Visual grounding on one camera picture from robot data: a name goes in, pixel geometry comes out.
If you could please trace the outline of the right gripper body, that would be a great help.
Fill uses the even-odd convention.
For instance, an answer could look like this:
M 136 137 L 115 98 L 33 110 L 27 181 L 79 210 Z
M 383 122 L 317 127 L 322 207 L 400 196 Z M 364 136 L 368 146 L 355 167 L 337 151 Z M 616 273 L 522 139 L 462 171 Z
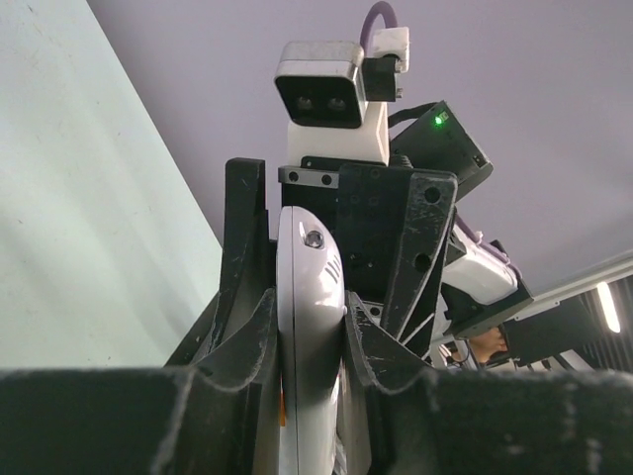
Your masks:
M 410 170 L 362 161 L 307 157 L 278 170 L 282 204 L 320 219 L 334 237 L 347 289 L 382 303 L 402 229 Z

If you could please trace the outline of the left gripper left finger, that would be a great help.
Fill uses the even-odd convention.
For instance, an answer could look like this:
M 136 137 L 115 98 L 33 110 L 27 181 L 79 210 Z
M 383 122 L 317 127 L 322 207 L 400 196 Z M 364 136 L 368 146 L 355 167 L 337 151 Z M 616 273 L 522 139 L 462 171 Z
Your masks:
M 188 366 L 1 376 L 5 474 L 275 474 L 276 295 Z

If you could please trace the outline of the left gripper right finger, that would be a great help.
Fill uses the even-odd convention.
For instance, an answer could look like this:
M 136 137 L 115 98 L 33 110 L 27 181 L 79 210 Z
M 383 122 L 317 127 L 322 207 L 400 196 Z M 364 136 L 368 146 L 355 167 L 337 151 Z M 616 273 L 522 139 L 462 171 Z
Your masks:
M 438 370 L 346 296 L 341 439 L 351 474 L 628 474 L 632 378 Z

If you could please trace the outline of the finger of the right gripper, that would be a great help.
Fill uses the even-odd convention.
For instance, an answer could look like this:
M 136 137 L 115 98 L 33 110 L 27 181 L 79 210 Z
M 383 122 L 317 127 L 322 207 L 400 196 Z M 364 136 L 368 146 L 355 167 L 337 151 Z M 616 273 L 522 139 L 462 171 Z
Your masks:
M 414 171 L 405 194 L 381 326 L 422 359 L 430 347 L 457 187 L 451 173 Z
M 220 286 L 162 367 L 164 376 L 275 376 L 276 290 L 265 208 L 265 162 L 226 163 Z

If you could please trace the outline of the white remote control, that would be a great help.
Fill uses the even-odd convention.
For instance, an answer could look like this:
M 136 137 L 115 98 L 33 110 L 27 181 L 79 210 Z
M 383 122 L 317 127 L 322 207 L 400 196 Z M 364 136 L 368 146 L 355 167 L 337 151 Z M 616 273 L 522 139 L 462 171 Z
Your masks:
M 276 254 L 285 428 L 291 474 L 329 474 L 335 460 L 338 373 L 346 314 L 340 252 L 312 212 L 286 206 Z

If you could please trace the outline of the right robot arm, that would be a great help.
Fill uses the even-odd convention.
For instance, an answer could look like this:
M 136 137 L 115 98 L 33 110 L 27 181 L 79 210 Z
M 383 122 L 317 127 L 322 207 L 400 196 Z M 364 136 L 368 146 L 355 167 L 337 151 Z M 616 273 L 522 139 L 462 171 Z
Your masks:
M 430 152 L 422 152 L 423 145 L 431 145 L 431 139 L 423 139 L 422 132 L 429 129 L 438 134 L 442 128 L 448 141 L 465 143 L 466 132 L 457 119 L 450 123 L 450 113 L 445 102 L 426 103 L 414 108 L 402 109 L 388 119 L 391 128 L 405 121 L 413 123 L 401 132 L 391 145 L 394 147 L 390 165 L 407 168 L 413 165 L 430 164 L 420 161 L 415 155 L 424 157 Z M 498 350 L 481 366 L 498 367 L 512 360 L 517 367 L 534 366 L 546 359 L 556 359 L 562 367 L 580 368 L 572 362 L 573 352 L 589 367 L 596 370 L 617 370 L 632 374 L 632 248 L 619 256 L 607 259 L 584 274 L 561 284 L 551 291 L 537 295 L 536 301 L 513 266 L 509 256 L 499 241 L 487 242 L 483 234 L 466 226 L 455 212 L 453 228 L 448 235 L 445 251 L 442 281 L 432 274 L 427 286 L 437 287 L 438 296 L 444 299 L 447 310 L 443 318 L 448 323 L 447 330 L 434 330 L 439 336 L 431 338 L 430 320 L 420 320 L 413 316 L 412 330 L 405 330 L 405 344 L 412 349 L 422 348 L 431 338 L 433 344 L 442 340 L 442 347 L 449 344 L 449 336 L 467 336 L 476 339 L 498 321 L 498 333 L 506 341 L 505 350 Z M 503 298 L 497 298 L 499 289 L 507 285 L 485 283 L 485 280 L 506 275 L 510 282 L 516 282 L 516 289 Z M 191 362 L 197 350 L 203 347 L 203 336 L 211 330 L 217 304 L 214 297 L 202 317 L 194 324 L 185 339 L 179 344 L 167 365 L 184 365 Z M 617 317 L 620 331 L 610 330 L 606 318 Z

